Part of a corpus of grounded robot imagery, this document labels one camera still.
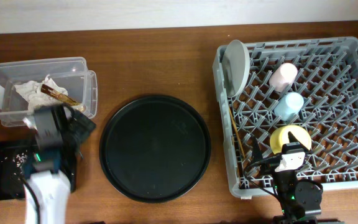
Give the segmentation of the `food scraps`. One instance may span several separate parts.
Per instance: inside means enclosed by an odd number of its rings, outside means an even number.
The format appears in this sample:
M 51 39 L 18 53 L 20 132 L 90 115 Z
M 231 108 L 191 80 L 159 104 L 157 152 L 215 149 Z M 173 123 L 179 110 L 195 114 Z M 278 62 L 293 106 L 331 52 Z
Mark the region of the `food scraps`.
M 13 152 L 10 156 L 4 156 L 3 162 L 10 167 L 20 169 L 28 158 L 28 152 Z

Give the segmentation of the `white tissue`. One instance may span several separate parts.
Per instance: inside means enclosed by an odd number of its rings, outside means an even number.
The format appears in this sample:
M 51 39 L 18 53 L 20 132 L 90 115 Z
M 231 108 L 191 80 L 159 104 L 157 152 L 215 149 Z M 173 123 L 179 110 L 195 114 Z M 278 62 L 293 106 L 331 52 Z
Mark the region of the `white tissue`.
M 63 87 L 58 86 L 54 80 L 50 78 L 50 75 L 47 75 L 41 82 L 29 81 L 20 85 L 14 85 L 16 92 L 20 94 L 26 102 L 28 102 L 27 109 L 29 111 L 33 111 L 40 106 L 49 106 L 61 103 L 61 101 L 58 101 L 41 92 L 43 84 L 57 90 L 60 93 L 63 93 L 64 95 L 68 95 L 68 91 Z

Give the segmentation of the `light blue plastic cup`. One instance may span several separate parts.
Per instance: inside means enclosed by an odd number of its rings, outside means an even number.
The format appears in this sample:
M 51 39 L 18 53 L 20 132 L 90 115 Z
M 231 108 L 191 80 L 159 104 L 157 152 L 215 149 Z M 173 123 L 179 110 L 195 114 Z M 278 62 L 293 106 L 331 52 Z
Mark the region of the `light blue plastic cup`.
M 280 116 L 283 121 L 288 121 L 299 113 L 303 105 L 304 99 L 299 93 L 289 92 L 278 102 L 273 112 L 275 116 Z

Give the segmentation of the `yellow small plate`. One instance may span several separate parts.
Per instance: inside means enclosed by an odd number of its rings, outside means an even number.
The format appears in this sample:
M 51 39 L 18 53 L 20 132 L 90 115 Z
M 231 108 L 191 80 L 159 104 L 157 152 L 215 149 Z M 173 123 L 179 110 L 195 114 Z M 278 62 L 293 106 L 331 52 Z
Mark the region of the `yellow small plate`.
M 308 131 L 301 126 L 287 125 L 276 129 L 270 137 L 270 148 L 274 154 L 281 153 L 282 146 L 290 143 L 288 133 L 292 133 L 298 142 L 311 150 L 312 140 Z

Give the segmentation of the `wooden chopstick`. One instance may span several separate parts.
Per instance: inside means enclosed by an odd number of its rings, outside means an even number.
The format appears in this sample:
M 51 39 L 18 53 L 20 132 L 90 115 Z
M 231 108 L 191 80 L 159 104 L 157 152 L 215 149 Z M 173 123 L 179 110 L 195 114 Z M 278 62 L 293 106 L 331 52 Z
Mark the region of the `wooden chopstick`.
M 243 156 L 243 159 L 246 158 L 246 154 L 244 152 L 244 149 L 242 147 L 242 142 L 241 142 L 241 139 L 240 139 L 240 136 L 239 136 L 239 133 L 238 133 L 238 130 L 237 130 L 237 126 L 236 126 L 236 122 L 234 121 L 234 117 L 232 115 L 232 111 L 231 109 L 229 109 L 229 115 L 230 115 L 230 118 L 231 118 L 231 124 L 232 124 L 232 127 L 234 128 L 234 133 L 236 135 L 236 138 L 237 138 L 237 141 L 238 141 L 238 145 L 239 145 L 239 148 L 241 150 L 241 154 Z

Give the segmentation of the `grey plate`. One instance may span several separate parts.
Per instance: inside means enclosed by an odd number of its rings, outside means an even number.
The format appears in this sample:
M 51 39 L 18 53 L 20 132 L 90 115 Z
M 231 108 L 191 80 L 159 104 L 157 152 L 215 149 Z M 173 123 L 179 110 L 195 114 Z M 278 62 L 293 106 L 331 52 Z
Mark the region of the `grey plate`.
M 222 59 L 224 86 L 227 96 L 234 97 L 245 88 L 250 70 L 250 55 L 240 40 L 233 40 L 226 47 Z

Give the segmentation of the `gold brown snack wrapper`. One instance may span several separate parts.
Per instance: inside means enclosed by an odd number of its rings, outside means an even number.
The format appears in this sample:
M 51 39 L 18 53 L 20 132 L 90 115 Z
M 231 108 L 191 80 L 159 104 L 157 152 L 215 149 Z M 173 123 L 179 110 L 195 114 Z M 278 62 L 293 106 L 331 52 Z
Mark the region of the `gold brown snack wrapper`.
M 41 86 L 41 92 L 58 101 L 61 101 L 62 103 L 66 103 L 71 107 L 74 107 L 74 109 L 80 112 L 84 112 L 86 110 L 86 106 L 84 106 L 83 104 L 75 101 L 74 99 L 70 98 L 69 96 L 63 93 L 60 93 L 59 91 L 49 87 L 48 85 L 43 84 Z

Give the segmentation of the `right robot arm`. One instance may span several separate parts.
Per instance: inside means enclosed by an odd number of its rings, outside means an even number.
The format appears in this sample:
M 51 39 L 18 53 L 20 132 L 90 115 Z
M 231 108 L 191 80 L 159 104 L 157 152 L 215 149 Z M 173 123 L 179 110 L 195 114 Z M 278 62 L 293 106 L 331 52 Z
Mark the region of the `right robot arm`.
M 323 186 L 309 179 L 297 178 L 297 170 L 303 165 L 308 149 L 292 134 L 282 151 L 264 158 L 256 137 L 252 138 L 252 157 L 248 169 L 259 167 L 262 175 L 271 175 L 274 196 L 282 214 L 273 218 L 274 223 L 318 223 L 321 214 Z

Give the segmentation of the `pink plastic cup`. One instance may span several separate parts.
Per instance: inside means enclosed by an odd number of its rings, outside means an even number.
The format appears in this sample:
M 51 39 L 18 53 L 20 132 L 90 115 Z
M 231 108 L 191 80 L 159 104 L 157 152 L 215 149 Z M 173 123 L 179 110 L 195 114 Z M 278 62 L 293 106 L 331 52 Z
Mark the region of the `pink plastic cup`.
M 297 74 L 298 69 L 294 64 L 283 63 L 274 71 L 269 79 L 269 84 L 275 88 L 275 91 L 282 92 L 295 81 Z

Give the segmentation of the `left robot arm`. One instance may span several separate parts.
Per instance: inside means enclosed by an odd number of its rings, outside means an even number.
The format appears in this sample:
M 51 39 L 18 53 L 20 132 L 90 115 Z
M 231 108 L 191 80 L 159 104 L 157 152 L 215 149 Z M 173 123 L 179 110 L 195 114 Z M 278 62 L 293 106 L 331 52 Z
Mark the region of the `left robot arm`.
M 41 106 L 30 122 L 37 147 L 22 165 L 26 223 L 64 223 L 76 187 L 77 155 L 96 124 L 64 104 Z

